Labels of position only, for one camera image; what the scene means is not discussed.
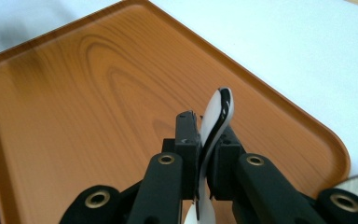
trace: wood grain surface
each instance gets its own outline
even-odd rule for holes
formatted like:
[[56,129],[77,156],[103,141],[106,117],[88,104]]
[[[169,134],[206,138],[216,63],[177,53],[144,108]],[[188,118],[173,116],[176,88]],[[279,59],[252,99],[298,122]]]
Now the wood grain surface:
[[[202,115],[220,86],[246,150],[298,190],[347,177],[321,123],[151,3],[125,1],[0,54],[2,222],[57,223],[82,190],[139,181],[175,116]],[[213,204],[218,223],[235,222],[230,203]]]

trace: light blue surface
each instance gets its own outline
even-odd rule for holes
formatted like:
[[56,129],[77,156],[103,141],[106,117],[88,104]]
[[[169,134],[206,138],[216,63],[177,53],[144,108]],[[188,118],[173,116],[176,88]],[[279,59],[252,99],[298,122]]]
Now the light blue surface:
[[[0,51],[115,2],[0,0]],[[335,132],[350,152],[351,175],[358,175],[358,6],[152,2]]]

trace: wooden tray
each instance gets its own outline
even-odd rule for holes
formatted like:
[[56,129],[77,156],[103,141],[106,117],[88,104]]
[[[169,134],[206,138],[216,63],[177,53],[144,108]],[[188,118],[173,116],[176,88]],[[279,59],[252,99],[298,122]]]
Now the wooden tray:
[[[231,126],[316,196],[348,153],[317,120],[149,2],[125,1],[0,54],[0,215],[57,223],[82,190],[143,178],[175,116],[233,90]],[[219,223],[230,203],[214,202]]]

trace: wood grain pattern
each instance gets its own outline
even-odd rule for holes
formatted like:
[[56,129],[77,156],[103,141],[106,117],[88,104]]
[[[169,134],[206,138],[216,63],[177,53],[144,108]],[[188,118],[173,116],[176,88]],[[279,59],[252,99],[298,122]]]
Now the wood grain pattern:
[[220,86],[242,144],[298,190],[346,178],[348,153],[321,123],[151,3],[125,1],[0,54],[2,221],[57,223],[83,189],[137,182],[175,116],[201,115]]

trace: metal ring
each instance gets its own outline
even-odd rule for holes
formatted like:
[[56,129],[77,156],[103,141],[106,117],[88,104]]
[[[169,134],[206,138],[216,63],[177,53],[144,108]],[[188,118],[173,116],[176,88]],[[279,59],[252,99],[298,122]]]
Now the metal ring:
[[87,197],[85,201],[85,205],[88,208],[99,208],[104,206],[107,202],[109,202],[109,200],[110,200],[109,192],[104,189],[101,189],[89,195],[89,197]]
[[351,197],[348,197],[345,194],[334,193],[330,196],[330,200],[337,207],[339,207],[347,212],[352,212],[352,213],[358,212],[358,203],[354,199],[352,199]]
[[158,162],[164,165],[171,164],[175,161],[175,158],[170,155],[162,155],[158,158]]
[[246,158],[246,160],[251,163],[252,165],[264,165],[264,161],[263,159],[261,159],[260,157],[257,156],[250,156],[248,158]]

